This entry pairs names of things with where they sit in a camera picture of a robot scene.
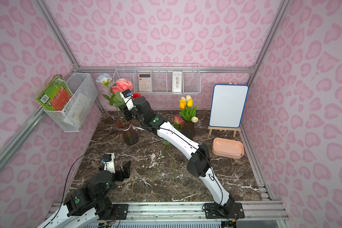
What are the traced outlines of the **red rose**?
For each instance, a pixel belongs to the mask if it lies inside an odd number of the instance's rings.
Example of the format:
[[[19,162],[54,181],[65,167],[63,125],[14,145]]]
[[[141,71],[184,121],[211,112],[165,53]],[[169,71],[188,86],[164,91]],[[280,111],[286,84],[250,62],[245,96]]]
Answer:
[[[132,94],[132,98],[133,98],[133,99],[136,99],[136,98],[141,97],[141,96],[142,96],[142,95],[139,94],[139,93],[134,93],[134,94]]]

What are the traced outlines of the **pink rose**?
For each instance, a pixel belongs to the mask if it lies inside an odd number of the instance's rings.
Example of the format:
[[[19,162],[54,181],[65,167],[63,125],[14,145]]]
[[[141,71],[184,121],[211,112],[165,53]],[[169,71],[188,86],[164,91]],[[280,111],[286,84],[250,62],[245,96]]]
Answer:
[[[172,126],[178,130],[179,132],[181,131],[181,127],[183,125],[183,120],[179,117],[179,116],[175,116],[173,119],[173,124]],[[169,145],[169,156],[171,158],[172,161],[172,167],[173,167],[173,178],[176,180],[177,179],[177,174],[176,174],[176,162],[175,159],[172,156],[172,150],[171,150],[171,146]]]
[[[126,79],[119,79],[116,81],[115,86],[112,87],[112,104],[115,106],[118,110],[121,109],[125,105],[124,99],[121,97],[121,93],[125,90],[132,91],[134,89],[134,85],[131,81],[128,81]]]

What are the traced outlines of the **white rose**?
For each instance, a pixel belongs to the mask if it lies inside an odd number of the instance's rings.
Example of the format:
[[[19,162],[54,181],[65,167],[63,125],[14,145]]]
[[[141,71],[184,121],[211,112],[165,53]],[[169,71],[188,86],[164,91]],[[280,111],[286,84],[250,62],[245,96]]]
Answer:
[[[124,100],[121,98],[120,92],[116,89],[116,84],[113,83],[112,77],[105,73],[98,76],[96,82],[106,87],[107,94],[102,94],[102,97],[109,102],[110,106],[114,106],[116,108],[121,123],[125,124],[120,113],[120,108],[124,106]]]
[[[154,171],[154,174],[153,174],[153,179],[156,177],[156,175],[157,175],[157,172],[158,172],[158,170],[159,170],[159,167],[160,167],[160,165],[161,165],[161,163],[162,163],[162,159],[163,159],[163,157],[164,157],[164,152],[165,152],[165,150],[166,150],[166,148],[169,146],[169,142],[167,141],[167,140],[163,140],[162,141],[162,144],[164,145],[164,147],[163,147],[163,149],[162,149],[162,151],[161,151],[161,154],[160,154],[160,156],[159,156],[159,160],[158,160],[158,163],[157,163],[157,166],[156,166],[156,170]]]

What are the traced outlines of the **dark red vase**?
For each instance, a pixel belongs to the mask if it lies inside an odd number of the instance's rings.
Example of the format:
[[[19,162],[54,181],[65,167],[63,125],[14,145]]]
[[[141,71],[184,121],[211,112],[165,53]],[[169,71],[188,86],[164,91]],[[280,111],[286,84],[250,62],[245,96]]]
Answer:
[[[118,129],[120,129],[125,144],[134,145],[138,142],[138,134],[135,129],[133,129],[130,122],[126,121],[122,117],[116,120],[115,125]]]
[[[192,140],[195,137],[195,123],[191,121],[185,121],[181,127],[181,132]]]

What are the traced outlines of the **cream white tulip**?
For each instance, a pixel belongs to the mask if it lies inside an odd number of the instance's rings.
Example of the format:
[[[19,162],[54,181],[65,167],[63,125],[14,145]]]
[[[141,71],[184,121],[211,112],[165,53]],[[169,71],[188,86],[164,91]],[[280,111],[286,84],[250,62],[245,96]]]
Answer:
[[[189,101],[192,101],[192,97],[190,95],[186,96],[186,103],[189,103]]]

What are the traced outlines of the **small cream tulip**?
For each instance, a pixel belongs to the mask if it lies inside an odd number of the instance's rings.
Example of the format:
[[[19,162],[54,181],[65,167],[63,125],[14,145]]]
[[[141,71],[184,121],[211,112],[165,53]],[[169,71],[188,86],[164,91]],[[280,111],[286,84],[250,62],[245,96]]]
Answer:
[[[196,123],[196,122],[198,122],[198,117],[196,117],[196,116],[194,116],[194,117],[192,117],[192,119],[191,119],[191,121],[193,122],[193,123]]]

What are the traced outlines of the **pink plastic tray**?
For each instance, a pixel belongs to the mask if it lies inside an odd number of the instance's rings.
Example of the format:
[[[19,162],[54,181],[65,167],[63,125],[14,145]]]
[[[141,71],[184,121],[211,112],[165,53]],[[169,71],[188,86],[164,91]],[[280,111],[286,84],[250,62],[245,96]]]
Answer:
[[[212,152],[217,156],[233,159],[240,159],[245,154],[242,142],[224,138],[213,140]]]

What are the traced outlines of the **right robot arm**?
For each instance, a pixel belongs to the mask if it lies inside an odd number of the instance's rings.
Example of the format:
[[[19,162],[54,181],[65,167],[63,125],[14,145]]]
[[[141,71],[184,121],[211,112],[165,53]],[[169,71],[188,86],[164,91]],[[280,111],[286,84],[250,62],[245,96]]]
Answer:
[[[121,110],[127,121],[136,119],[150,133],[168,141],[188,159],[187,170],[201,179],[213,196],[219,213],[226,216],[235,206],[234,198],[221,185],[211,165],[209,148],[198,144],[178,131],[168,120],[151,109],[145,97],[134,98],[129,90],[120,93],[124,101]]]

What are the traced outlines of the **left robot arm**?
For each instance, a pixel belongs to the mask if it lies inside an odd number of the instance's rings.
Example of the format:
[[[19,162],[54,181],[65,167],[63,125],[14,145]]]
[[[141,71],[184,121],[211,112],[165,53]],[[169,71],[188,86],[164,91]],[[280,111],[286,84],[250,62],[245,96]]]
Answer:
[[[111,172],[111,162],[93,176],[82,188],[74,190],[59,209],[40,228],[83,228],[93,222],[116,222],[127,218],[128,204],[113,204],[108,196],[117,181],[130,178],[131,162]]]

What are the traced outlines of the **pink calculator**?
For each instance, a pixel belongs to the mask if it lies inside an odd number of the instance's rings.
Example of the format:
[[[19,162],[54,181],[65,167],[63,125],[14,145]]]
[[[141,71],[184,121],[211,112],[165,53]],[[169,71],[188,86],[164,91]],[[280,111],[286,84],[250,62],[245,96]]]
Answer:
[[[140,73],[138,75],[138,90],[139,92],[151,92],[152,91],[151,74]]]

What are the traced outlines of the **white paper in basket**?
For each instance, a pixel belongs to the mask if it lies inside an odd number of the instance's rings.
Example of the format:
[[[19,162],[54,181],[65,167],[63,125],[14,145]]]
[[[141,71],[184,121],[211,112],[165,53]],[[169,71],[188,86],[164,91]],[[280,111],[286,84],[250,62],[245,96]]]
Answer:
[[[75,99],[71,99],[71,101],[73,101],[72,106],[64,110],[66,114],[64,122],[79,129],[86,118],[91,99],[80,93]]]

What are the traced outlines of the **white mesh side basket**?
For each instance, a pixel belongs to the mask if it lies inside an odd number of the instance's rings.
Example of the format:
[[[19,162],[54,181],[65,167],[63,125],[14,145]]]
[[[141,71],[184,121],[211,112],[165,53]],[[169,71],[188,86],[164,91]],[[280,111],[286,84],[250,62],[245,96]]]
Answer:
[[[45,113],[54,120],[64,132],[79,132],[90,113],[98,91],[92,77],[87,73],[75,73],[67,82],[67,88],[73,96],[61,111]]]

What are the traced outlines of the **small whiteboard on easel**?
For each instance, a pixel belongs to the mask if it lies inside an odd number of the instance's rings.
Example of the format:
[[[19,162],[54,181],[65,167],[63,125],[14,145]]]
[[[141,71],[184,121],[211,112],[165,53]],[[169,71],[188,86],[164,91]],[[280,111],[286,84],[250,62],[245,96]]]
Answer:
[[[232,131],[236,137],[249,93],[248,85],[216,84],[213,88],[209,135],[213,130]]]

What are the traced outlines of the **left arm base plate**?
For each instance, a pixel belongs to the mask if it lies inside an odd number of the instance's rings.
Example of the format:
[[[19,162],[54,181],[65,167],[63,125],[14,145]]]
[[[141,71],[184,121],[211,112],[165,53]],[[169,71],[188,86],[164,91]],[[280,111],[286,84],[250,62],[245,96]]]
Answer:
[[[104,210],[101,219],[106,221],[126,220],[128,208],[129,204],[112,204]]]

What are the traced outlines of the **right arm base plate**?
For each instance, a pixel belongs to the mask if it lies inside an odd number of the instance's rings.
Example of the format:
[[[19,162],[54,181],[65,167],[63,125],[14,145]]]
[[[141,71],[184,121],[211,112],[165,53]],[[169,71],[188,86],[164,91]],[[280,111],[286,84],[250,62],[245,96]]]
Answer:
[[[216,203],[205,203],[202,206],[206,219],[244,219],[245,213],[242,204],[235,202],[232,206],[220,206]]]

